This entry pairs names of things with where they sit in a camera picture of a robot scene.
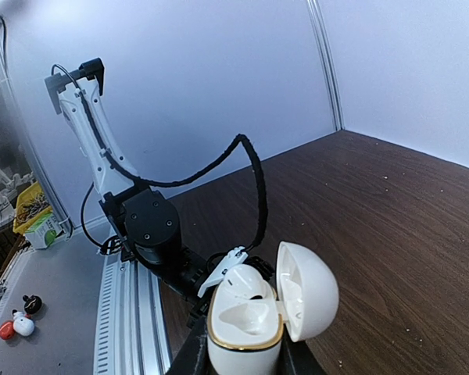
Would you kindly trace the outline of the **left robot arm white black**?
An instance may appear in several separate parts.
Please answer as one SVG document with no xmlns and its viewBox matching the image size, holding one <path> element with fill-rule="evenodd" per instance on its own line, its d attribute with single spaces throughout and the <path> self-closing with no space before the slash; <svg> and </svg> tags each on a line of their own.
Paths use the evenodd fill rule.
<svg viewBox="0 0 469 375">
<path fill-rule="evenodd" d="M 241 145 L 256 181 L 258 219 L 254 238 L 235 250 L 234 259 L 236 263 L 249 262 L 270 279 L 274 269 L 267 262 L 260 257 L 249 259 L 249 253 L 264 239 L 269 213 L 260 158 L 247 136 L 238 134 L 220 156 L 183 180 L 161 182 L 138 176 L 109 129 L 101 103 L 104 71 L 102 60 L 96 58 L 73 71 L 55 64 L 45 78 L 55 112 L 65 118 L 89 161 L 93 171 L 91 188 L 100 194 L 99 205 L 115 232 L 99 247 L 103 254 L 120 249 L 123 261 L 136 260 L 192 304 L 187 325 L 194 327 L 208 313 L 217 284 L 215 272 L 227 272 L 214 260 L 223 262 L 228 253 L 217 252 L 204 259 L 185 245 L 178 211 L 160 191 L 195 182 Z"/>
</svg>

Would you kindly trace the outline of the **white earbud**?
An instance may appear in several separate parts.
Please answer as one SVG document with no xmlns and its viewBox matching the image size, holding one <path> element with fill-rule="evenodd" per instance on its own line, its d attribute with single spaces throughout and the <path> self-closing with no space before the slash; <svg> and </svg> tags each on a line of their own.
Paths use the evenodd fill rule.
<svg viewBox="0 0 469 375">
<path fill-rule="evenodd" d="M 274 297 L 274 291 L 261 273 L 246 264 L 239 264 L 230 268 L 220 282 L 215 305 L 232 307 L 246 302 L 261 302 Z"/>
</svg>

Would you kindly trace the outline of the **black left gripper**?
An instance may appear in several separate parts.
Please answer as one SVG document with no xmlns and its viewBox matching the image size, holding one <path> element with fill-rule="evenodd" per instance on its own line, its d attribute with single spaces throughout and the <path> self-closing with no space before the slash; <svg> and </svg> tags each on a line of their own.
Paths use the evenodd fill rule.
<svg viewBox="0 0 469 375">
<path fill-rule="evenodd" d="M 275 268 L 269 262 L 260 257 L 248 257 L 244 262 L 247 266 L 253 266 L 260 272 L 265 281 L 269 281 L 275 273 Z M 187 327 L 193 327 L 196 322 L 208 313 L 208 308 L 211 304 L 215 288 L 219 284 L 214 284 L 206 289 L 204 295 L 193 305 L 191 312 L 188 316 Z"/>
</svg>

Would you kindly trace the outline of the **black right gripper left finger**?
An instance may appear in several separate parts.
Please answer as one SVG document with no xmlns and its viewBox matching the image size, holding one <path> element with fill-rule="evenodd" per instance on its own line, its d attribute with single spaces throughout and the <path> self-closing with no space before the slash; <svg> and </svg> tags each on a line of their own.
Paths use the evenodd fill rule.
<svg viewBox="0 0 469 375">
<path fill-rule="evenodd" d="M 209 373 L 206 322 L 196 322 L 166 375 L 203 375 Z"/>
</svg>

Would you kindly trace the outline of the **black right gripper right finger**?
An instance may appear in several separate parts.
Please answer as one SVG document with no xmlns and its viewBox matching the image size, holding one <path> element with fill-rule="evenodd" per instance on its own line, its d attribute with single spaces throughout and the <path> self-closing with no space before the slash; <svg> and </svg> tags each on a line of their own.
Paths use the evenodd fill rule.
<svg viewBox="0 0 469 375">
<path fill-rule="evenodd" d="M 326 375 L 327 373 L 304 341 L 293 342 L 288 335 L 285 335 L 281 343 L 279 374 Z"/>
</svg>

